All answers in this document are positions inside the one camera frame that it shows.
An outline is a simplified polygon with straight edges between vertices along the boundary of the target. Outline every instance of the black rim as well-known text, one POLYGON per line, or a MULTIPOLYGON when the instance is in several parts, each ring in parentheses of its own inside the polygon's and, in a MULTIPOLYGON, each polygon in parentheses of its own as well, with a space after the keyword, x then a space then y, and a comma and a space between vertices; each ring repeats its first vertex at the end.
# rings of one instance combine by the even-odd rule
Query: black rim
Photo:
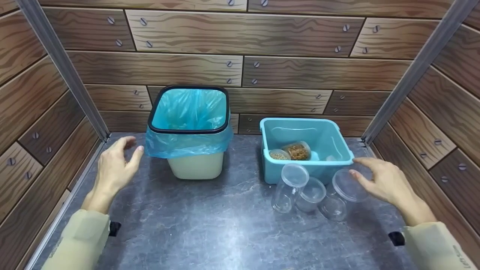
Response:
POLYGON ((156 133, 165 133, 165 134, 215 134, 215 133, 220 133, 224 131, 227 126, 228 126, 228 121, 229 121, 229 115, 230 115, 230 110, 229 110, 229 100, 228 100, 228 92, 225 90, 223 87, 217 87, 217 86, 193 86, 193 85, 180 85, 180 86, 166 86, 160 90, 158 93, 158 96, 155 99, 155 103, 153 105, 152 111, 150 112, 150 115, 148 116, 148 127, 156 133), (165 92, 172 90, 172 89, 177 89, 177 88, 186 88, 186 89, 204 89, 204 90, 218 90, 221 91, 225 94, 225 99, 227 102, 227 115, 225 116, 225 123, 219 128, 216 129, 201 129, 201 130, 188 130, 188 129, 160 129, 156 128, 152 125, 152 120, 153 116, 155 115, 155 111, 158 107, 158 104, 160 103, 160 99, 162 98, 162 95, 165 94, 165 92))

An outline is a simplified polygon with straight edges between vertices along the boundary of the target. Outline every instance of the hand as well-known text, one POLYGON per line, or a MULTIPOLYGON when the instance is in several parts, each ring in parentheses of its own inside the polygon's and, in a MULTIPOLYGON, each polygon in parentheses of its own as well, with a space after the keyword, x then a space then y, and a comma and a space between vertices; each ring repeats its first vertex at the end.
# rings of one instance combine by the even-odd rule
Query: hand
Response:
POLYGON ((413 191, 405 174, 397 166, 374 158, 357 158, 353 161, 370 168, 373 179, 369 181, 355 170, 350 170, 350 174, 374 197, 396 206, 407 225, 436 221, 428 205, 413 191))

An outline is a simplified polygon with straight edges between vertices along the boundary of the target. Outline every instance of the teal plastic container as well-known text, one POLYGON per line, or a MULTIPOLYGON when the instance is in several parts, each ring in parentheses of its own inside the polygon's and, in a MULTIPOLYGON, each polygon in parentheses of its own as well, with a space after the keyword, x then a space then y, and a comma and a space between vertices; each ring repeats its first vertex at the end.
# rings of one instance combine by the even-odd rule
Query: teal plastic container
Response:
POLYGON ((310 176, 328 184, 334 174, 353 164, 353 153, 340 133, 338 125, 327 119, 264 118, 260 121, 262 132, 262 160, 264 180, 277 184, 285 164, 297 163, 305 167, 310 176), (269 151, 296 141, 306 142, 312 151, 310 160, 275 160, 269 151))

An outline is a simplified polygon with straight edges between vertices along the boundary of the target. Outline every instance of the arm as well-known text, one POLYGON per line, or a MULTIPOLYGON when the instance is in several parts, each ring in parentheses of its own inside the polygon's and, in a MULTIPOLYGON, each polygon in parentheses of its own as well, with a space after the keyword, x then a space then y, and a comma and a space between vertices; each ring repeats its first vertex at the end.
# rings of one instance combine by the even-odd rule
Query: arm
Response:
POLYGON ((134 145, 135 137, 123 137, 100 155, 95 184, 81 209, 65 226, 43 270, 89 270, 95 267, 109 234, 110 205, 137 172, 144 152, 143 147, 138 147, 127 162, 123 151, 134 145))
POLYGON ((419 270, 477 269, 445 224, 413 191, 403 172, 390 162, 372 158, 354 159, 373 172, 372 181, 350 170, 352 176, 374 197, 393 204, 405 221, 405 246, 419 270))

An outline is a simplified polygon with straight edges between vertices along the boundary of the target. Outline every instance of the gray floor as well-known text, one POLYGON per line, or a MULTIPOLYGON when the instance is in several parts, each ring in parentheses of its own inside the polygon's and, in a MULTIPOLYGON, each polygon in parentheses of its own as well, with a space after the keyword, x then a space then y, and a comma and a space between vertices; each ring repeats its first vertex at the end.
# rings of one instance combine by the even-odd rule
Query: gray floor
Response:
MULTIPOLYGON (((114 133, 106 147, 124 135, 132 134, 114 133)), ((133 135, 144 145, 144 134, 133 135)), ((370 198, 341 223, 318 211, 273 211, 275 186, 265 184, 259 170, 260 138, 235 135, 224 171, 210 181, 177 180, 165 160, 143 157, 132 183, 111 207, 111 219, 122 228, 109 238, 97 269, 415 269, 404 248, 388 239, 389 232, 404 226, 391 205, 370 198)), ((347 142, 356 156, 369 155, 357 139, 347 142)), ((34 269, 40 269, 91 189, 94 164, 34 269)))

